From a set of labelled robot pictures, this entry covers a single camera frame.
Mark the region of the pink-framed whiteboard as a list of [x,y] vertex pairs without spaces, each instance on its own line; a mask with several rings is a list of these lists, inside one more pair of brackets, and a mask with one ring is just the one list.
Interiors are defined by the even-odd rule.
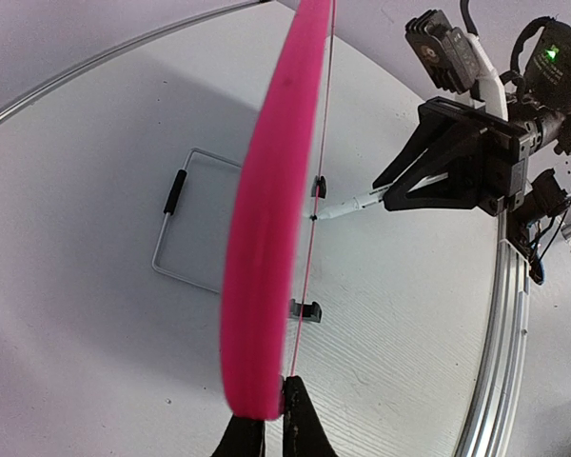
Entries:
[[220,362],[232,413],[274,420],[294,264],[333,1],[303,1],[252,133],[232,213],[220,310]]

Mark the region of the green whiteboard marker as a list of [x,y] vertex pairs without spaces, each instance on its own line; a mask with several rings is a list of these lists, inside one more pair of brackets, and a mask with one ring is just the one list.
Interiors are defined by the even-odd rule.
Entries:
[[[448,173],[444,172],[438,175],[427,176],[420,180],[415,186],[412,187],[413,190],[421,189],[426,186],[438,183],[445,180],[448,177]],[[313,221],[316,220],[329,220],[343,215],[347,215],[352,212],[363,210],[371,206],[381,203],[384,199],[384,194],[393,187],[394,184],[387,184],[377,189],[373,189],[369,192],[354,196],[338,205],[331,205],[319,210],[315,215],[311,216]]]

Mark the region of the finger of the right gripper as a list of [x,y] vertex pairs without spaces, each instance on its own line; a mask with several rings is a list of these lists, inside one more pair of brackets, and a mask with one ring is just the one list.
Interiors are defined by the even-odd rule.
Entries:
[[[447,132],[428,147],[384,194],[389,211],[472,209],[482,186],[482,142],[476,132]],[[447,172],[438,183],[413,190],[427,176]]]

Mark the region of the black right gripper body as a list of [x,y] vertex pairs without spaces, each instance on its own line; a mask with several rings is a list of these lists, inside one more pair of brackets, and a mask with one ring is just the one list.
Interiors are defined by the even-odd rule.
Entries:
[[551,142],[557,154],[571,154],[571,25],[549,16],[532,20],[512,49],[504,83],[508,119],[484,105],[436,97],[419,108],[451,119],[445,132],[476,132],[482,142],[482,186],[476,207],[490,215],[522,205],[530,157]]

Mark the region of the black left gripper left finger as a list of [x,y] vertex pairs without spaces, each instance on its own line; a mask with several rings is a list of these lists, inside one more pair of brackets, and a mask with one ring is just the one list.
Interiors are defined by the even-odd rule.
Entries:
[[266,423],[232,415],[212,457],[265,457]]

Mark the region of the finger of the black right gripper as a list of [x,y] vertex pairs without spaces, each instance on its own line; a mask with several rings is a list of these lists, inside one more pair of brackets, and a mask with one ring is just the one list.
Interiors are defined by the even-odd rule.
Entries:
[[435,113],[422,117],[402,151],[373,181],[372,188],[377,189],[394,183],[453,124],[454,122],[451,119]]

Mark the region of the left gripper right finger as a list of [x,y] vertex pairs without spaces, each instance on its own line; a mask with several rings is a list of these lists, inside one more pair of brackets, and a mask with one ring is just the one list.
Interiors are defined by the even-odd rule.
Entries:
[[337,457],[300,376],[285,379],[283,418],[283,456]]

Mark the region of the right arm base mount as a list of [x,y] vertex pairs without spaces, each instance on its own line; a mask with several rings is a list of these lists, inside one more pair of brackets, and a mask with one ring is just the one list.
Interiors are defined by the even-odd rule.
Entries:
[[535,284],[544,283],[545,273],[539,254],[541,238],[553,227],[558,216],[571,206],[571,192],[561,185],[554,169],[546,169],[532,182],[522,205],[506,218],[508,241],[529,264],[529,276]]

